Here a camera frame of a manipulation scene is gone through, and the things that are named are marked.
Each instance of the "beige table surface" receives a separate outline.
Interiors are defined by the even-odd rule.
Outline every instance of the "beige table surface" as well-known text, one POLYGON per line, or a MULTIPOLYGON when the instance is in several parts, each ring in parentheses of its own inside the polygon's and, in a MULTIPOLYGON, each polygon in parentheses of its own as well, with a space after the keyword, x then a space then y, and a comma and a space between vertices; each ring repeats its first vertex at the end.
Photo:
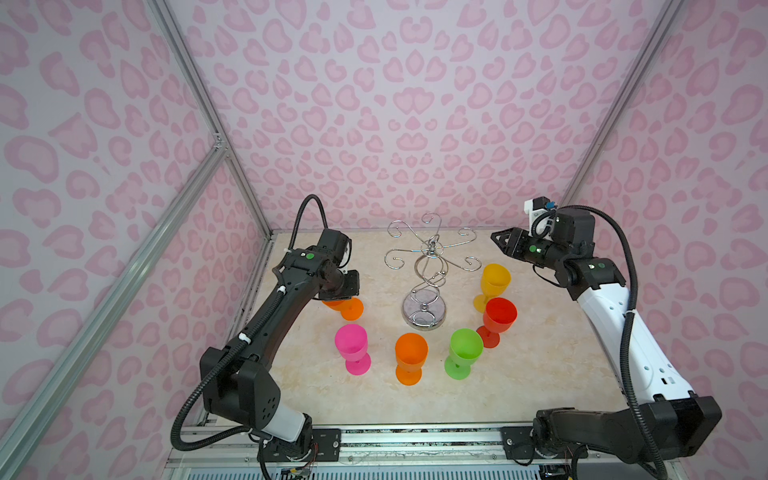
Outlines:
MULTIPOLYGON (((353 239, 349 268, 360 272, 359 298, 365 312, 356 322, 368 332, 371 369, 363 376, 346 371, 333 337, 347 322, 312 301, 288 332, 270 371, 282 390, 281 402, 311 415, 315 425, 514 422, 531 421, 537 410, 554 407, 626 408, 576 302, 565 290, 537 278, 529 264, 505 257, 491 241, 490 230, 479 230, 475 242, 447 249, 445 255, 456 263, 471 255, 483 265, 508 268, 512 282, 502 296, 518 307, 517 321, 502 333, 499 346, 482 353, 467 379, 448 377, 443 362, 451 334, 482 325, 482 314, 472 306, 481 292, 482 269, 469 273, 452 267, 441 288, 448 310, 445 322, 421 333, 429 343, 422 380, 415 386, 401 385, 395 377, 395 342, 404 333, 416 332, 400 312, 403 298, 420 281, 412 268, 417 254, 404 253, 407 263, 401 270, 389 269, 384 254, 393 247, 416 248, 418 241, 410 233, 391 238, 384 230, 345 233, 353 239)), ((300 233, 296 246, 306 248, 318 238, 318 233, 300 233)), ((441 232, 444 244, 459 238, 455 229, 441 232)), ((277 236, 269 269, 280 261, 289 240, 289 233, 277 236)), ((268 270, 256 308, 275 284, 268 270)))

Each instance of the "metal beam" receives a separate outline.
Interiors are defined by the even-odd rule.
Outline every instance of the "metal beam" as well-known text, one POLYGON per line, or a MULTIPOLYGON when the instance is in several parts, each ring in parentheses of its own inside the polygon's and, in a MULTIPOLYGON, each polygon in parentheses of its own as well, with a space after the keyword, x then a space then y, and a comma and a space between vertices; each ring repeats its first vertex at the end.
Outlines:
POLYGON ((640 52, 637 54, 632 67, 627 73, 624 83, 621 85, 614 102, 611 104, 608 114, 605 116, 605 120, 603 120, 592 143, 589 145, 584 160, 581 162, 576 174, 571 178, 571 182, 568 184, 568 188, 563 196, 561 202, 562 205, 569 205, 576 198, 576 195, 581 188, 581 184, 584 182, 584 179, 591 168, 597 163, 598 158, 600 158, 600 154, 603 151, 603 146, 605 145, 608 135, 610 135, 618 125, 619 120, 630 106, 637 90, 640 89, 645 76, 661 53, 664 44, 669 38, 674 21, 682 11, 686 1, 687 0, 667 0, 664 3, 655 23, 650 28, 650 33, 645 38, 645 42, 643 43, 640 52))
POLYGON ((214 148, 208 153, 58 359, 35 396, 18 414, 0 446, 0 480, 12 480, 24 468, 226 155, 228 153, 223 148, 214 148))
POLYGON ((176 58, 176 62, 181 68, 184 78, 190 85, 192 95, 197 100, 197 104, 200 105, 200 112, 205 117, 205 121, 208 124, 211 134, 217 139, 223 148, 232 150, 233 154, 227 159, 227 164, 232 170, 232 174, 237 182, 237 187, 240 188, 243 197, 246 200, 248 208, 250 208, 252 215, 256 218, 257 224, 262 232, 262 235, 269 238, 272 235, 269 223, 266 221, 264 212, 261 210, 261 206, 256 197, 256 193, 253 191, 248 178, 243 169, 243 165, 234 153, 234 149, 231 148, 232 142, 227 136, 227 130, 219 118, 219 114, 216 112, 214 103, 208 94, 208 90, 205 88, 205 83, 197 70, 194 59, 187 48, 187 43, 184 41, 184 34, 181 33, 181 28, 176 20, 173 10, 171 10, 166 0, 147 0, 155 19, 157 20, 157 26, 163 32, 165 40, 170 47, 171 52, 176 58))

